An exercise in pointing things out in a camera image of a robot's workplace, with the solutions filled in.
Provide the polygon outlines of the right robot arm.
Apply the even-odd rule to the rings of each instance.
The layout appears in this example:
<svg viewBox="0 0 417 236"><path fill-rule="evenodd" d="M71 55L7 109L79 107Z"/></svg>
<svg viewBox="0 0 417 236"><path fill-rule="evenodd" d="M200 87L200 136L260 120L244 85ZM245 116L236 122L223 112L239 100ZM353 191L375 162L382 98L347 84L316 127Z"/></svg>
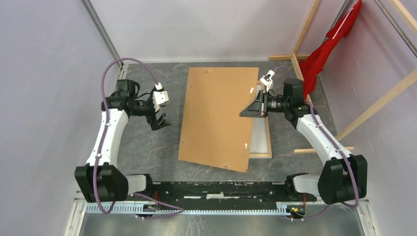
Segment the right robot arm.
<svg viewBox="0 0 417 236"><path fill-rule="evenodd" d="M240 117L266 118L270 113L283 113L285 119L304 136L318 154L323 169L320 175L308 173L287 177L284 195L291 201L304 193L319 196L327 205L341 203L358 207L367 191L367 160L354 155L330 133L311 102L303 97L303 82L286 79L283 94L271 91L273 81L260 79L263 87L255 100L240 112Z"/></svg>

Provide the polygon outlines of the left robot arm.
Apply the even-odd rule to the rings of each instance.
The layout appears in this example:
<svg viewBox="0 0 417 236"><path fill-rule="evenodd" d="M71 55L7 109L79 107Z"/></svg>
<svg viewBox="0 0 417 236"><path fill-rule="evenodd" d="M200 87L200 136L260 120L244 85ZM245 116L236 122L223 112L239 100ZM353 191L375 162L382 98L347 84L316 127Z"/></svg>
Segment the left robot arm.
<svg viewBox="0 0 417 236"><path fill-rule="evenodd" d="M161 83L141 100L140 85L133 80L119 80L115 91L101 104L99 133L85 165L75 169L74 177L88 203L124 201L136 193L142 200L154 196L154 186L148 174L125 176L117 168L118 152L123 131L131 117L145 117L153 131L169 126L166 115L157 116L169 103Z"/></svg>

